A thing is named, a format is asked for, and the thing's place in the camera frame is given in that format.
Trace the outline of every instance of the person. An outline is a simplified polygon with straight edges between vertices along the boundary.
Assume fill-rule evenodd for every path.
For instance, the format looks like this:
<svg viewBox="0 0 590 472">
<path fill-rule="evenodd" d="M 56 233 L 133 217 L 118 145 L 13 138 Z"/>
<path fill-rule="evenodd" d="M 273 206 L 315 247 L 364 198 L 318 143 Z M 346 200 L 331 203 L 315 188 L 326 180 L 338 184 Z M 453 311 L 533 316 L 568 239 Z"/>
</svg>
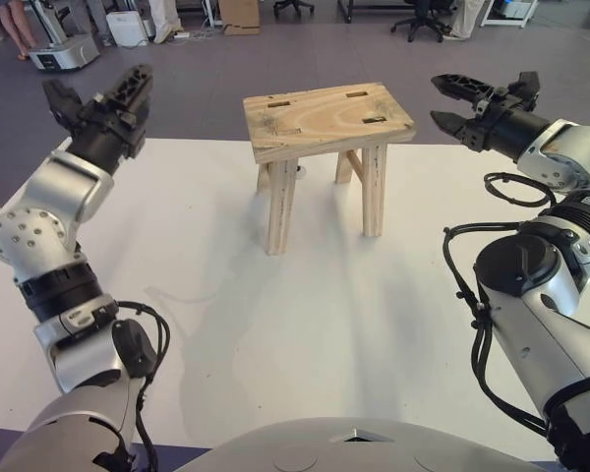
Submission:
<svg viewBox="0 0 590 472">
<path fill-rule="evenodd" d="M 148 0 L 148 5 L 155 23 L 155 44 L 161 44 L 173 32 L 183 31 L 175 0 Z"/>
<path fill-rule="evenodd" d="M 68 0 L 68 8 L 77 26 L 77 32 L 80 34 L 92 34 L 91 21 L 89 20 L 89 11 L 96 23 L 98 36 L 103 46 L 113 46 L 114 39 L 109 30 L 107 23 L 107 13 L 102 4 L 102 0 Z"/>
<path fill-rule="evenodd" d="M 460 0 L 452 15 L 452 28 L 443 35 L 448 41 L 465 41 L 469 39 L 474 30 L 476 18 L 479 16 L 483 0 Z"/>
<path fill-rule="evenodd" d="M 20 49 L 18 59 L 29 59 L 29 49 L 37 47 L 37 40 L 30 30 L 22 0 L 0 0 L 0 23 Z"/>
</svg>

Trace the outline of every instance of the wooden stool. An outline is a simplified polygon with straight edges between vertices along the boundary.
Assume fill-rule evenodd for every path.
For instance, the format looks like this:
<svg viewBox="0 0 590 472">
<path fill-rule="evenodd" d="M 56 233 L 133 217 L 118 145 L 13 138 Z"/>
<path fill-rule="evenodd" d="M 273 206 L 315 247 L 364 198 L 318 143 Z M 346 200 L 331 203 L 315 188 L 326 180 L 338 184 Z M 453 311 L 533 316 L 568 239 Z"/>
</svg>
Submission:
<svg viewBox="0 0 590 472">
<path fill-rule="evenodd" d="M 244 100 L 254 157 L 259 165 L 258 192 L 270 188 L 266 251 L 286 251 L 298 159 L 338 152 L 337 184 L 363 186 L 363 232 L 383 234 L 386 145 L 410 141 L 413 120 L 382 84 L 361 84 Z M 362 150 L 362 160 L 357 151 Z"/>
</svg>

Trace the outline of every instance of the person's leg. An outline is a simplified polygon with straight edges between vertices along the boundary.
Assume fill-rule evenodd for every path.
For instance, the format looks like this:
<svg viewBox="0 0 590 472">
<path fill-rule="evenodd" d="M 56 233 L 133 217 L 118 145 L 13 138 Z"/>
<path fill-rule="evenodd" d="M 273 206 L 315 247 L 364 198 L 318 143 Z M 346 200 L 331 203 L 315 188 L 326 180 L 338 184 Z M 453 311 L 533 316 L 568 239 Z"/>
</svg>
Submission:
<svg viewBox="0 0 590 472">
<path fill-rule="evenodd" d="M 161 44 L 173 32 L 173 26 L 168 23 L 167 1 L 169 0 L 148 0 L 150 15 L 155 23 L 155 39 L 153 40 L 155 44 Z"/>
<path fill-rule="evenodd" d="M 27 41 L 29 47 L 36 47 L 37 40 L 30 30 L 29 19 L 24 11 L 24 3 L 22 0 L 11 0 L 9 2 L 9 8 L 11 9 L 13 21 L 16 24 L 16 27 L 18 27 L 20 34 Z"/>
<path fill-rule="evenodd" d="M 470 37 L 482 6 L 483 0 L 464 0 L 461 2 L 452 17 L 452 31 L 450 34 L 464 39 Z"/>
<path fill-rule="evenodd" d="M 155 24 L 155 30 L 161 31 L 166 26 L 166 0 L 148 0 L 150 15 Z"/>
<path fill-rule="evenodd" d="M 20 34 L 18 33 L 18 29 L 13 23 L 13 18 L 11 18 L 11 9 L 8 5 L 2 5 L 0 7 L 0 23 L 2 23 L 2 27 L 7 31 L 9 36 L 11 36 L 11 39 L 13 39 L 13 41 L 18 46 L 18 49 L 20 49 L 20 54 L 23 56 L 29 54 L 29 50 L 22 42 Z"/>
<path fill-rule="evenodd" d="M 91 15 L 94 18 L 94 22 L 96 23 L 96 29 L 98 30 L 98 34 L 103 39 L 110 39 L 111 38 L 111 31 L 109 30 L 109 25 L 107 24 L 107 13 L 105 12 L 105 7 L 102 4 L 102 0 L 88 0 L 89 10 L 91 11 Z"/>
<path fill-rule="evenodd" d="M 70 9 L 72 20 L 75 22 L 75 26 L 77 27 L 77 32 L 79 34 L 91 33 L 92 27 L 91 22 L 89 21 L 86 0 L 68 0 L 68 8 Z"/>
<path fill-rule="evenodd" d="M 177 14 L 177 4 L 175 0 L 164 0 L 166 6 L 166 23 L 173 27 L 173 30 L 181 30 L 181 20 Z"/>
</svg>

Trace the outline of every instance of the white tabletop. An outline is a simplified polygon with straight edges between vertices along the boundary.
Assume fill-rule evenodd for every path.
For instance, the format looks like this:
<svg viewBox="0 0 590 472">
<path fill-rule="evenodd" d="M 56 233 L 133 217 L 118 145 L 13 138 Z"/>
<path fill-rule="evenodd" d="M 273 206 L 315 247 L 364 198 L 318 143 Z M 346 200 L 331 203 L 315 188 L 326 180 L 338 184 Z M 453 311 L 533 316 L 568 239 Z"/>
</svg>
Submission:
<svg viewBox="0 0 590 472">
<path fill-rule="evenodd" d="M 470 314 L 441 251 L 447 225 L 538 212 L 483 190 L 485 173 L 513 164 L 458 146 L 390 147 L 384 234 L 367 239 L 358 180 L 335 186 L 334 156 L 300 163 L 307 176 L 297 184 L 281 257 L 264 250 L 268 195 L 254 193 L 249 143 L 147 141 L 82 227 L 103 289 L 151 304 L 170 321 L 170 352 L 147 396 L 153 440 L 211 447 L 287 419 L 367 416 L 437 428 L 522 459 L 553 458 L 477 386 Z M 492 239 L 453 243 L 468 277 Z M 0 263 L 0 428 L 24 430 L 57 390 L 11 277 Z M 578 319 L 590 324 L 590 288 Z M 498 346 L 489 382 L 532 410 Z"/>
</svg>

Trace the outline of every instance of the stool leg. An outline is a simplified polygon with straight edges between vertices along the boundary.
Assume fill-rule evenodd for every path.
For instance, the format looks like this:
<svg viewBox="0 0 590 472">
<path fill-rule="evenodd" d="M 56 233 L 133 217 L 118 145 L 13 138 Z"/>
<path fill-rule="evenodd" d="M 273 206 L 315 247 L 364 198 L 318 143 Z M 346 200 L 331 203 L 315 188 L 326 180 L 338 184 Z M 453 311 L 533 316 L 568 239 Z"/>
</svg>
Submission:
<svg viewBox="0 0 590 472">
<path fill-rule="evenodd" d="M 352 180 L 352 164 L 350 164 L 347 158 L 347 152 L 340 152 L 338 154 L 338 160 L 336 161 L 336 176 L 334 177 L 334 183 L 336 184 L 347 184 Z"/>
<path fill-rule="evenodd" d="M 286 252 L 288 225 L 293 208 L 298 159 L 272 162 L 269 166 L 271 206 L 268 216 L 268 244 L 270 256 Z"/>
<path fill-rule="evenodd" d="M 268 189 L 269 177 L 268 177 L 268 164 L 260 164 L 258 166 L 258 184 L 256 192 L 261 194 Z"/>
<path fill-rule="evenodd" d="M 383 234 L 386 145 L 363 149 L 363 233 Z"/>
</svg>

